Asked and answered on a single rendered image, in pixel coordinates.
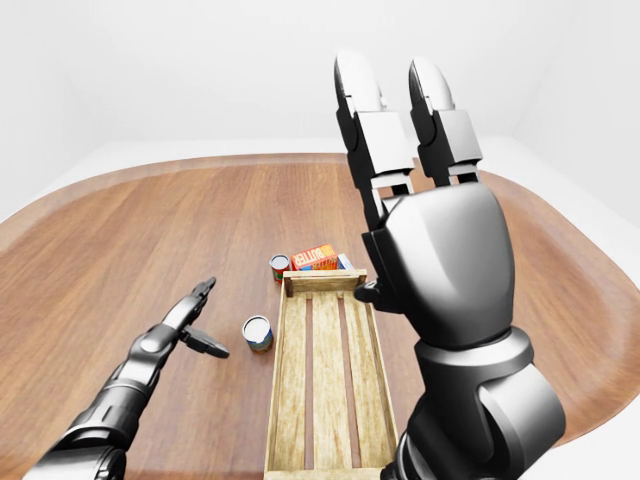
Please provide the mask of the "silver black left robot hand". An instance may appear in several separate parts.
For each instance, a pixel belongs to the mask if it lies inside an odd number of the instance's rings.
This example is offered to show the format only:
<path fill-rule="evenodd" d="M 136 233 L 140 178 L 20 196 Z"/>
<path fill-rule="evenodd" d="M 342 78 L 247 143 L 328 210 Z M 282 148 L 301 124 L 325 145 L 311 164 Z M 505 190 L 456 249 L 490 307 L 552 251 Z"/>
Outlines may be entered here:
<path fill-rule="evenodd" d="M 169 310 L 160 323 L 134 341 L 128 359 L 150 364 L 153 369 L 159 370 L 179 341 L 198 353 L 228 358 L 230 352 L 222 343 L 192 326 L 206 305 L 215 283 L 215 277 L 198 283 L 190 294 Z"/>

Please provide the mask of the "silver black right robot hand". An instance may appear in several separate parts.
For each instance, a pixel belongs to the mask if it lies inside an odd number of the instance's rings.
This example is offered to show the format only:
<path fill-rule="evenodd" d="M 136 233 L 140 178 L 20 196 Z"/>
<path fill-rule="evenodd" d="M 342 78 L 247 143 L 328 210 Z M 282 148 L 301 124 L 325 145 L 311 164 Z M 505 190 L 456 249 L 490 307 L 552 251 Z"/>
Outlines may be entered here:
<path fill-rule="evenodd" d="M 503 211 L 481 183 L 482 153 L 467 112 L 456 108 L 441 71 L 423 58 L 409 70 L 411 156 L 360 54 L 334 64 L 337 120 L 364 205 L 363 236 L 377 279 L 357 299 L 405 315 L 427 343 L 463 349 L 512 321 L 515 267 Z"/>

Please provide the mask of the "wooden slat tray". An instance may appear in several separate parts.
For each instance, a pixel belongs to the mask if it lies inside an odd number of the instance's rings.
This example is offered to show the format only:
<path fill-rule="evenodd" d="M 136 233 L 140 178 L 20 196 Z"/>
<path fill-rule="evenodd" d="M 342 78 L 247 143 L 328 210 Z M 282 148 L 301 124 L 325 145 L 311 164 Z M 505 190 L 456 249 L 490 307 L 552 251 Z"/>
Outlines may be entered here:
<path fill-rule="evenodd" d="M 287 271 L 264 480 L 380 480 L 397 430 L 364 270 Z"/>

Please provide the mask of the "blue labelled tin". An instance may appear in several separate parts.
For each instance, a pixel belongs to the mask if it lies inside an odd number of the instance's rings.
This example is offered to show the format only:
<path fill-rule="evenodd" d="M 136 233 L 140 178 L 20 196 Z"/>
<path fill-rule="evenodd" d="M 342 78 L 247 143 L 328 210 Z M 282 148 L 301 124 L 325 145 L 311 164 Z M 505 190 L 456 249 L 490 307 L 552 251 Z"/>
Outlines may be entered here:
<path fill-rule="evenodd" d="M 264 316 L 250 317 L 242 327 L 242 334 L 249 348 L 255 353 L 266 353 L 272 347 L 271 325 Z"/>

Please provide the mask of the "red labelled tin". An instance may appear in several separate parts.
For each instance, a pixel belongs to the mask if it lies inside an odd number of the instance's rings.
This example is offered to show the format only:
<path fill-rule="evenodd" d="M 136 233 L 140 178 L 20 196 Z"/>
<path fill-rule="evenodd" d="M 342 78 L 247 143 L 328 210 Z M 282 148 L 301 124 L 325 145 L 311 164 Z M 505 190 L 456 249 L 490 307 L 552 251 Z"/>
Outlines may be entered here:
<path fill-rule="evenodd" d="M 271 267 L 274 280 L 281 284 L 284 272 L 290 270 L 289 257 L 284 254 L 276 254 L 270 259 L 269 265 Z"/>

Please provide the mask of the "orange butter box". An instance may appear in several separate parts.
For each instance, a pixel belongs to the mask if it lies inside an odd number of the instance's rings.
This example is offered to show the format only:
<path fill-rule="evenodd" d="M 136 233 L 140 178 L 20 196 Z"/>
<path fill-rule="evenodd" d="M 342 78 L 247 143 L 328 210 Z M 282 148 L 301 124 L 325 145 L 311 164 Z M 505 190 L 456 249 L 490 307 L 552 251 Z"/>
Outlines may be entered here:
<path fill-rule="evenodd" d="M 338 254 L 330 244 L 324 244 L 293 254 L 291 265 L 293 271 L 335 270 Z"/>

